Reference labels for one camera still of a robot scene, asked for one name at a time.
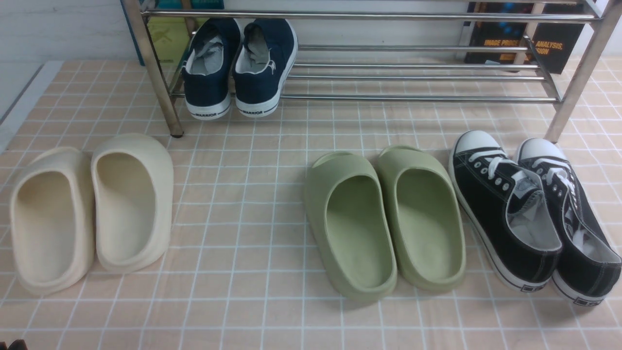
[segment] floor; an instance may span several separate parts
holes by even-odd
[[[567,84],[577,61],[559,77]],[[307,83],[291,92],[542,95],[524,83]],[[173,139],[136,62],[65,62],[0,155],[0,341],[63,349],[618,349],[622,283],[596,308],[507,289],[465,218],[467,276],[431,295],[400,278],[372,305],[329,284],[305,220],[305,169],[335,149],[369,159],[405,143],[447,163],[466,130],[509,153],[542,136],[554,111],[536,105],[285,102],[260,120],[233,110],[199,122],[179,101],[186,135]],[[67,290],[39,298],[16,280],[7,201],[21,167],[56,146],[91,152],[120,133],[146,133],[175,164],[170,248],[137,273],[95,263]],[[622,57],[602,60],[559,146],[572,160],[612,245],[622,248]]]

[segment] beige slide sandal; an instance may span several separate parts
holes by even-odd
[[[170,242],[173,162],[167,150],[146,135],[120,135],[95,149],[91,173],[102,266],[127,273],[154,263]]]
[[[72,147],[41,154],[11,194],[11,238],[17,277],[35,295],[82,278],[95,255],[89,159]]]

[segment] canvas sneaker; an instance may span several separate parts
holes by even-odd
[[[274,112],[297,52],[298,38],[288,20],[256,19],[246,26],[233,70],[236,106],[243,115]]]
[[[229,111],[229,76],[241,40],[231,18],[207,20],[192,38],[182,76],[186,105],[196,119],[214,120]]]
[[[618,281],[622,260],[607,242],[570,162],[558,147],[539,138],[523,142],[516,161],[541,177],[550,216],[564,243],[553,273],[555,286],[577,305],[600,304]]]
[[[449,174],[501,281],[517,291],[542,289],[557,266],[562,242],[540,177],[520,168],[479,130],[456,141]]]

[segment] shoe rack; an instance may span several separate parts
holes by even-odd
[[[181,10],[157,9],[158,0],[123,0],[130,26],[134,31],[138,48],[151,78],[157,99],[162,107],[164,118],[169,126],[170,135],[175,138],[183,136],[183,128],[175,111],[174,104],[177,98],[183,98],[180,88],[182,63],[178,64],[172,82],[168,84],[162,73],[147,23],[151,17],[182,17],[186,19],[188,35],[192,36],[195,30],[196,17],[233,17],[233,18],[285,18],[285,19],[322,19],[322,20],[358,20],[358,21],[481,21],[481,22],[521,22],[527,23],[527,28],[517,47],[469,47],[469,46],[382,46],[382,45],[299,45],[299,50],[307,51],[386,51],[386,52],[496,52],[515,53],[518,59],[515,64],[486,65],[486,64],[348,64],[348,63],[301,63],[294,67],[312,69],[395,69],[399,70],[451,70],[465,69],[483,71],[495,70],[528,70],[535,75],[352,75],[352,74],[293,74],[288,79],[304,80],[363,80],[363,81],[450,81],[450,82],[521,82],[542,84],[545,96],[539,97],[512,97],[512,96],[429,96],[429,95],[320,95],[320,94],[283,94],[281,98],[291,100],[323,100],[323,101],[355,101],[355,102],[455,102],[455,103],[548,103],[555,107],[555,116],[549,125],[545,138],[557,142],[575,105],[578,102],[588,79],[603,53],[611,34],[613,33],[620,16],[622,15],[622,0],[610,0],[606,8],[601,11],[592,0],[488,0],[488,2],[528,2],[544,3],[574,3],[583,4],[584,13],[581,14],[542,14],[541,6],[534,6],[531,14],[502,14],[502,13],[427,13],[427,12],[310,12],[310,11],[228,11],[228,10],[196,10],[192,9],[190,0],[182,0]],[[542,60],[536,52],[531,40],[538,23],[568,23],[588,24],[593,34],[580,60],[580,63],[570,81],[565,93],[561,93],[555,85],[551,74],[541,64]],[[520,57],[531,54],[534,58],[530,64],[523,64]]]

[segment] sneaker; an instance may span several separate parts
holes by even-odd
[[[256,19],[246,26],[233,70],[235,102],[243,115],[259,118],[274,112],[297,52],[298,38],[288,20]]]
[[[600,304],[618,281],[622,260],[609,246],[570,162],[554,144],[538,138],[522,143],[516,161],[541,176],[550,216],[564,243],[553,273],[555,286],[577,305]]]
[[[479,130],[456,141],[449,174],[501,281],[517,291],[542,289],[557,266],[562,242],[540,177],[520,168]]]
[[[241,41],[231,18],[207,20],[192,38],[182,75],[186,105],[196,119],[214,120],[229,111],[229,74]]]

